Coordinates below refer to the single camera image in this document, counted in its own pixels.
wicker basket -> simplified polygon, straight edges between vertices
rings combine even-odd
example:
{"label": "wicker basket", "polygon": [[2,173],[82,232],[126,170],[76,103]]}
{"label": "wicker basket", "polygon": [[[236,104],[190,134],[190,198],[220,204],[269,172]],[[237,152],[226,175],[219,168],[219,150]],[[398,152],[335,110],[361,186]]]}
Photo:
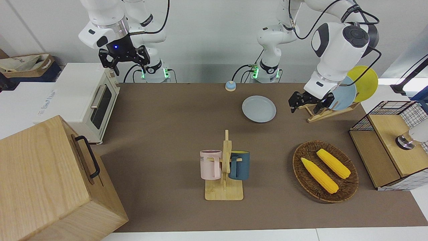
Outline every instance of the wicker basket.
{"label": "wicker basket", "polygon": [[[341,179],[334,173],[316,154],[319,149],[325,149],[350,171],[351,175],[346,179]],[[304,157],[315,163],[339,186],[339,190],[334,194],[329,194],[306,170],[301,161]],[[293,155],[293,170],[299,183],[312,196],[325,202],[343,202],[350,199],[358,189],[358,174],[354,164],[340,149],[321,141],[310,141],[301,144]]]}

corn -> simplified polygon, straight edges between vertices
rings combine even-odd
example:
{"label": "corn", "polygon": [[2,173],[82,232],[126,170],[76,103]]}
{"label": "corn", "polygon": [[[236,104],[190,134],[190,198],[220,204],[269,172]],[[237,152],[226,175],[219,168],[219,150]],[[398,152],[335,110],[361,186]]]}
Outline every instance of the corn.
{"label": "corn", "polygon": [[326,150],[320,149],[317,151],[317,155],[340,178],[346,179],[351,174],[351,171],[349,171],[349,169],[343,165],[342,162],[337,160],[337,158],[328,153]]}
{"label": "corn", "polygon": [[333,194],[339,190],[339,186],[323,172],[315,163],[309,161],[306,158],[301,158],[303,165],[306,170],[309,171],[311,176],[330,194]]}

wooden box lid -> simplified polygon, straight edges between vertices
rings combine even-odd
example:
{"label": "wooden box lid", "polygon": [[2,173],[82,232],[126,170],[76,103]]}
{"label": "wooden box lid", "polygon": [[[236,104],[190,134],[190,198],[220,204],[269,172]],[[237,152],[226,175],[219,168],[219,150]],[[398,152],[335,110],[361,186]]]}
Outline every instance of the wooden box lid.
{"label": "wooden box lid", "polygon": [[33,236],[89,202],[66,125],[56,116],[0,140],[0,240]]}

oven door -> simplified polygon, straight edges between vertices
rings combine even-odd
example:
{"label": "oven door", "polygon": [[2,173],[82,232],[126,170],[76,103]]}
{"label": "oven door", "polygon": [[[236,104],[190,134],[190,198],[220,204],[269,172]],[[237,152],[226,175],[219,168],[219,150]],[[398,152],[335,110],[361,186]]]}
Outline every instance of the oven door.
{"label": "oven door", "polygon": [[93,133],[97,133],[97,140],[91,142],[101,142],[104,135],[105,127],[107,126],[110,118],[111,111],[116,101],[117,94],[114,91],[110,81],[105,79],[102,84],[98,86],[95,98],[90,106],[91,114],[87,121],[88,127]]}

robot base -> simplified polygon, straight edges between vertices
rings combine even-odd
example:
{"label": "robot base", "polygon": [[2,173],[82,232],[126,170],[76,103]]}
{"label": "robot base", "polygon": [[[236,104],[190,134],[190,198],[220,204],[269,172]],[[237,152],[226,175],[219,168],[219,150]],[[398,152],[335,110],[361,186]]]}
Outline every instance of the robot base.
{"label": "robot base", "polygon": [[262,73],[261,71],[256,70],[256,73],[254,73],[251,76],[251,79],[253,80],[251,83],[262,83],[262,84],[269,84],[269,83],[278,83],[279,81],[279,69],[277,69],[273,74],[268,75],[267,73]]}

